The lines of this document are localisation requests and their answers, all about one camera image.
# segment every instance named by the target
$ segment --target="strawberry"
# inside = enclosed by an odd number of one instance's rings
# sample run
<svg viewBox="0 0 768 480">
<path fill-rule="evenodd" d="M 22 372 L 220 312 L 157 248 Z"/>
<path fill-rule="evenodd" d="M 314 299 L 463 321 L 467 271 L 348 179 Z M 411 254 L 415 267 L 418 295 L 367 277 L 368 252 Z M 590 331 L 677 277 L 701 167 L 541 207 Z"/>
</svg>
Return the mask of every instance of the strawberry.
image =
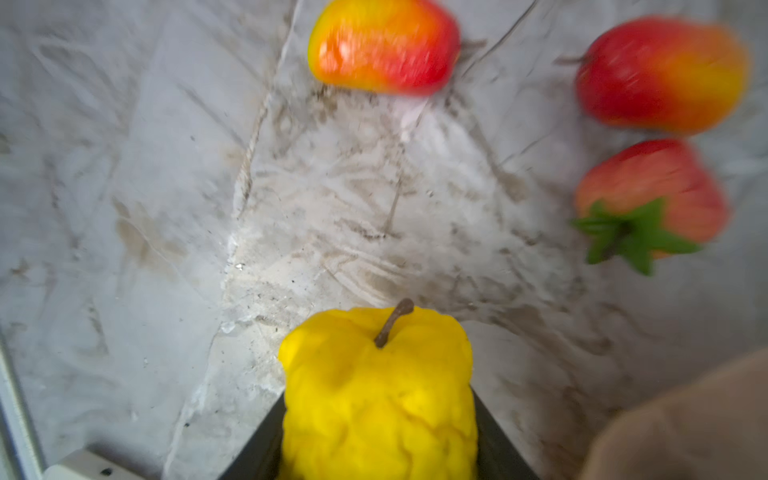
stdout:
<svg viewBox="0 0 768 480">
<path fill-rule="evenodd" d="M 596 166 L 574 203 L 573 224 L 593 240 L 589 264 L 618 253 L 648 276 L 654 258 L 698 251 L 730 216 L 694 148 L 672 139 L 639 143 Z"/>
</svg>

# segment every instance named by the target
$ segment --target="artificial strawberry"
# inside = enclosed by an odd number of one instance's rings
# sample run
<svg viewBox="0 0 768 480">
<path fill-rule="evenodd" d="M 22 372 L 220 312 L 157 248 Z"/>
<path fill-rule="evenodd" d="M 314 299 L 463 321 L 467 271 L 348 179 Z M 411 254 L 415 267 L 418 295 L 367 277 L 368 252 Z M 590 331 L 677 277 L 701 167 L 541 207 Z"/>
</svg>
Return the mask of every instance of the artificial strawberry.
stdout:
<svg viewBox="0 0 768 480">
<path fill-rule="evenodd" d="M 574 225 L 592 237 L 587 262 L 614 254 L 651 275 L 653 258 L 693 253 L 726 225 L 730 212 L 716 181 L 682 140 L 629 147 L 581 180 Z"/>
<path fill-rule="evenodd" d="M 580 61 L 581 106 L 616 127 L 705 131 L 736 107 L 749 82 L 749 53 L 731 31 L 682 18 L 619 25 Z"/>
</svg>

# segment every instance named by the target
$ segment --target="marble surface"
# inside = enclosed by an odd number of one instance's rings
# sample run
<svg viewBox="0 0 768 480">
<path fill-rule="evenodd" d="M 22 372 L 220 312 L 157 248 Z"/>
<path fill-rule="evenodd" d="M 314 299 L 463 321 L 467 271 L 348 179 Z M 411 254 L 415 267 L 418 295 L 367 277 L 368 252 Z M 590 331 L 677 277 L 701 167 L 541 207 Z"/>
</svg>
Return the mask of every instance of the marble surface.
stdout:
<svg viewBox="0 0 768 480">
<path fill-rule="evenodd" d="M 450 0 L 466 48 L 419 100 L 311 78 L 324 3 L 0 2 L 0 326 L 47 462 L 89 445 L 215 478 L 283 388 L 290 329 L 406 295 L 463 322 L 473 386 L 543 478 L 766 344 L 768 4 Z M 653 279 L 582 262 L 571 192 L 647 135 L 584 118 L 552 64 L 645 12 L 726 22 L 756 59 L 694 138 L 733 221 Z"/>
</svg>

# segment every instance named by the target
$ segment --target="crack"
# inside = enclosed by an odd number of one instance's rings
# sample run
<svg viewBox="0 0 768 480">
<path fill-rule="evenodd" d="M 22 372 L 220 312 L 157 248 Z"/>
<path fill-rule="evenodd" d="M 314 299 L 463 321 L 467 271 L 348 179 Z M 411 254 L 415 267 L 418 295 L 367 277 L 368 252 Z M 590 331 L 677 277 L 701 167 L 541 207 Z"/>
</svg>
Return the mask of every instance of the crack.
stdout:
<svg viewBox="0 0 768 480">
<path fill-rule="evenodd" d="M 214 349 L 214 342 L 218 337 L 219 329 L 216 329 L 216 333 L 210 339 L 210 345 L 208 346 L 207 358 L 210 358 L 210 352 Z M 176 454 L 181 447 L 181 436 L 184 434 L 184 426 L 189 425 L 189 420 L 195 413 L 199 412 L 205 406 L 205 397 L 207 394 L 207 384 L 211 377 L 210 362 L 206 362 L 205 373 L 203 374 L 203 381 L 192 392 L 188 399 L 184 400 L 184 404 L 179 409 L 179 414 L 176 417 L 176 426 L 174 427 L 174 434 L 170 439 L 170 447 L 168 447 L 168 453 L 165 455 L 165 462 L 163 463 L 163 470 L 161 472 L 161 480 L 166 480 L 170 477 L 170 468 L 176 459 Z"/>
<path fill-rule="evenodd" d="M 179 89 L 190 99 L 192 100 L 192 103 L 197 105 L 202 111 L 205 112 L 208 117 L 214 121 L 216 125 L 221 127 L 222 130 L 227 132 L 230 137 L 232 137 L 232 140 L 241 148 L 245 148 L 245 141 L 240 137 L 237 132 L 230 127 L 222 117 L 217 114 L 213 108 L 209 107 L 202 98 L 200 98 L 200 95 L 197 94 L 197 92 L 189 89 L 187 86 L 182 85 L 180 83 L 177 83 L 176 86 L 179 87 Z"/>
<path fill-rule="evenodd" d="M 256 71 L 243 57 L 241 57 L 235 48 L 232 47 L 232 45 L 228 44 L 224 38 L 222 38 L 221 34 L 215 31 L 214 28 L 210 27 L 208 24 L 206 24 L 200 17 L 198 17 L 195 13 L 193 13 L 190 10 L 185 10 L 185 14 L 194 22 L 197 26 L 202 28 L 210 37 L 224 50 L 227 51 L 228 54 L 232 55 L 232 58 L 234 58 L 241 67 L 245 69 L 245 71 L 248 72 L 248 74 L 253 77 L 254 80 L 258 81 L 265 87 L 268 87 L 266 85 L 266 82 L 264 81 L 264 77 L 261 76 L 261 74 Z"/>
<path fill-rule="evenodd" d="M 528 73 L 525 74 L 524 79 L 530 77 L 531 74 L 533 73 L 533 70 L 536 69 L 536 65 L 538 64 L 538 59 L 541 58 L 542 53 L 544 53 L 544 49 L 541 49 L 538 51 L 538 55 L 536 55 L 536 58 L 533 59 L 533 65 L 531 65 L 531 69 L 528 70 Z"/>
<path fill-rule="evenodd" d="M 512 109 L 515 108 L 515 104 L 518 101 L 518 97 L 520 97 L 520 94 L 523 92 L 524 88 L 518 88 L 518 90 L 515 92 L 515 95 L 512 97 L 511 102 L 509 103 L 509 106 L 506 110 L 504 110 L 504 114 L 502 115 L 501 121 L 498 122 L 498 129 L 491 137 L 491 141 L 496 141 L 496 138 L 498 138 L 499 134 L 502 132 L 502 128 L 504 127 L 504 123 L 507 121 L 507 119 L 510 117 L 512 113 Z"/>
<path fill-rule="evenodd" d="M 289 12 L 291 20 L 288 35 L 286 36 L 286 40 L 283 43 L 283 47 L 280 49 L 280 56 L 277 59 L 275 69 L 270 76 L 270 81 L 268 82 L 267 87 L 269 93 L 266 94 L 264 102 L 261 104 L 261 109 L 259 110 L 259 116 L 253 124 L 253 132 L 251 133 L 250 139 L 248 140 L 248 146 L 245 150 L 245 155 L 243 156 L 243 163 L 240 165 L 240 172 L 238 172 L 237 179 L 235 180 L 235 193 L 234 198 L 232 199 L 232 218 L 235 220 L 239 220 L 243 216 L 245 207 L 248 204 L 248 197 L 250 196 L 250 188 L 252 184 L 250 177 L 250 165 L 253 162 L 253 155 L 256 152 L 256 144 L 259 142 L 261 127 L 264 123 L 264 120 L 266 119 L 266 115 L 269 113 L 269 105 L 274 96 L 275 77 L 277 76 L 277 72 L 280 71 L 280 67 L 285 61 L 286 53 L 288 52 L 288 45 L 293 38 L 296 27 L 296 19 L 299 16 L 299 10 L 301 9 L 303 1 L 304 0 L 294 0 L 293 5 L 291 6 Z"/>
<path fill-rule="evenodd" d="M 154 34 L 153 38 L 150 38 L 150 41 L 147 43 L 147 47 L 143 48 L 144 53 L 146 54 L 144 57 L 139 58 L 139 60 L 135 63 L 135 65 L 132 65 L 131 67 L 135 69 L 135 72 L 137 73 L 138 77 L 141 77 L 144 72 L 147 70 L 148 66 L 151 63 L 151 59 L 154 58 L 156 50 L 157 50 L 157 44 L 160 42 L 161 39 L 161 32 L 164 31 L 165 25 L 167 24 L 167 20 L 170 16 L 170 11 L 166 10 L 163 14 L 163 18 L 158 22 L 156 34 Z M 41 41 L 45 42 L 51 42 L 54 41 L 53 38 L 49 37 L 38 37 L 38 43 Z M 79 48 L 79 44 L 75 44 L 73 42 L 65 42 L 67 45 L 70 45 L 74 48 Z M 135 92 L 131 92 L 132 98 L 127 103 L 130 105 L 129 108 L 126 108 L 124 111 L 125 114 L 125 120 L 122 125 L 118 126 L 118 133 L 115 135 L 114 140 L 108 140 L 105 143 L 105 151 L 107 154 L 111 157 L 111 164 L 109 167 L 109 172 L 102 184 L 101 192 L 99 193 L 96 201 L 94 202 L 94 207 L 91 213 L 88 215 L 88 218 L 85 219 L 84 226 L 82 231 L 78 234 L 77 238 L 78 241 L 82 240 L 86 237 L 88 233 L 90 233 L 90 230 L 93 226 L 94 219 L 96 217 L 96 213 L 101 208 L 101 205 L 104 203 L 104 199 L 106 198 L 106 193 L 113 184 L 113 179 L 115 172 L 118 169 L 118 166 L 123 160 L 123 155 L 121 153 L 121 147 L 116 145 L 122 145 L 127 140 L 129 134 L 130 134 L 130 125 L 133 123 L 134 116 L 136 114 L 137 106 L 138 106 L 138 98 L 139 98 L 139 90 L 136 90 Z M 39 128 L 41 128 L 41 123 L 37 119 L 36 116 L 31 115 L 32 120 L 37 124 Z"/>
<path fill-rule="evenodd" d="M 510 161 L 511 159 L 513 159 L 513 158 L 515 158 L 515 157 L 522 157 L 523 155 L 525 155 L 526 153 L 528 153 L 528 151 L 529 151 L 529 150 L 531 150 L 533 147 L 535 147 L 536 145 L 540 144 L 540 143 L 541 143 L 541 141 L 543 141 L 544 139 L 546 139 L 546 138 L 550 137 L 550 136 L 551 136 L 551 135 L 553 135 L 553 134 L 554 134 L 556 131 L 558 131 L 558 129 L 560 128 L 560 126 L 561 126 L 563 123 L 564 123 L 563 121 L 559 121 L 559 122 L 558 122 L 558 123 L 557 123 L 557 124 L 556 124 L 556 125 L 555 125 L 555 126 L 554 126 L 554 127 L 551 129 L 551 130 L 550 130 L 550 131 L 548 131 L 547 133 L 543 134 L 542 136 L 540 136 L 540 137 L 539 137 L 539 138 L 537 138 L 536 140 L 532 141 L 530 144 L 526 145 L 526 146 L 525 146 L 525 147 L 524 147 L 522 150 L 520 150 L 518 153 L 509 155 L 509 156 L 508 156 L 508 157 L 506 157 L 506 158 L 505 158 L 505 159 L 504 159 L 504 160 L 503 160 L 503 161 L 502 161 L 502 162 L 501 162 L 499 165 L 500 165 L 500 166 L 503 166 L 504 164 L 506 164 L 508 161 Z"/>
<path fill-rule="evenodd" d="M 397 191 L 395 192 L 395 200 L 392 201 L 392 208 L 389 209 L 389 215 L 384 223 L 382 231 L 385 235 L 392 234 L 392 220 L 395 219 L 395 209 L 397 208 L 397 200 L 400 199 L 400 190 L 402 189 L 402 178 L 397 180 Z"/>
<path fill-rule="evenodd" d="M 57 271 L 54 269 L 53 265 L 48 262 L 43 262 L 43 266 L 45 267 L 45 281 L 43 282 L 43 286 L 45 287 L 45 295 L 43 296 L 43 301 L 40 304 L 40 310 L 38 311 L 35 324 L 40 323 L 43 315 L 48 310 L 48 303 L 51 300 L 51 295 L 53 295 L 53 291 L 56 288 L 56 285 L 58 285 L 58 277 L 56 275 Z"/>
<path fill-rule="evenodd" d="M 121 218 L 120 220 L 125 222 L 127 225 L 130 225 L 134 230 L 136 230 L 136 232 L 139 235 L 141 235 L 141 237 L 144 239 L 144 245 L 146 245 L 150 250 L 152 250 L 152 252 L 155 255 L 157 255 L 161 260 L 163 260 L 165 263 L 167 263 L 167 265 L 179 276 L 179 278 L 181 278 L 184 281 L 184 283 L 187 284 L 188 287 L 190 287 L 192 289 L 193 292 L 195 292 L 197 294 L 197 296 L 200 297 L 201 300 L 203 300 L 206 304 L 208 304 L 208 305 L 210 305 L 212 307 L 218 307 L 216 302 L 206 298 L 205 295 L 203 295 L 203 293 L 201 291 L 199 291 L 197 289 L 197 287 L 195 287 L 195 285 L 192 284 L 191 281 L 189 281 L 189 279 L 181 272 L 181 270 L 179 270 L 179 267 L 178 267 L 178 265 L 176 263 L 170 261 L 170 259 L 168 259 L 168 257 L 163 255 L 163 253 L 160 252 L 159 249 L 156 248 L 155 245 L 152 244 L 152 242 L 150 242 L 149 237 L 147 236 L 147 234 L 141 228 L 139 228 L 135 223 L 131 222 L 127 218 Z"/>
<path fill-rule="evenodd" d="M 98 50 L 90 45 L 82 44 L 78 41 L 62 40 L 47 35 L 37 35 L 30 40 L 30 43 L 38 47 L 60 48 L 61 50 L 82 53 L 83 55 L 87 55 L 91 60 L 98 54 Z"/>
<path fill-rule="evenodd" d="M 533 0 L 533 2 L 528 6 L 528 8 L 525 9 L 525 12 L 523 12 L 523 15 L 520 15 L 520 18 L 515 21 L 514 24 L 507 30 L 507 33 L 505 33 L 496 43 L 493 44 L 492 47 L 488 49 L 486 53 L 484 53 L 480 58 L 473 61 L 466 70 L 464 70 L 464 73 L 462 73 L 462 78 L 466 77 L 469 71 L 471 71 L 477 64 L 485 60 L 488 56 L 490 56 L 494 51 L 496 51 L 499 47 L 501 47 L 508 39 L 512 36 L 513 33 L 515 33 L 515 30 L 518 29 L 518 27 L 522 24 L 523 20 L 525 20 L 531 12 L 533 12 L 534 7 L 538 4 L 538 0 Z"/>
<path fill-rule="evenodd" d="M 70 195 L 71 193 L 66 190 L 66 185 L 59 179 L 57 168 L 51 155 L 45 155 L 43 157 L 43 170 L 45 179 L 48 182 L 48 193 L 51 195 L 51 209 L 53 209 L 56 221 L 64 231 L 64 235 L 67 237 L 69 248 L 76 250 L 80 247 L 80 237 L 74 233 L 72 225 L 61 207 L 61 198 L 56 190 L 61 188 L 66 193 Z"/>
</svg>

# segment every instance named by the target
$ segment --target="strawberry leaves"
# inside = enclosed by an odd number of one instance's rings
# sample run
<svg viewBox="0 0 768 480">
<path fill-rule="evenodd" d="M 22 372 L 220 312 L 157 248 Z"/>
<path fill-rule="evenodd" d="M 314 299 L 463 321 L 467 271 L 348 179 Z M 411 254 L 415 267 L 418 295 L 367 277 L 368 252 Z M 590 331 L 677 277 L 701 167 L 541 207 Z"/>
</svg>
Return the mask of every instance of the strawberry leaves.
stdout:
<svg viewBox="0 0 768 480">
<path fill-rule="evenodd" d="M 653 275 L 653 252 L 694 253 L 701 250 L 694 242 L 662 228 L 664 198 L 641 205 L 628 214 L 611 214 L 602 200 L 594 202 L 587 217 L 571 223 L 592 238 L 587 263 L 594 265 L 621 255 L 635 270 Z"/>
</svg>

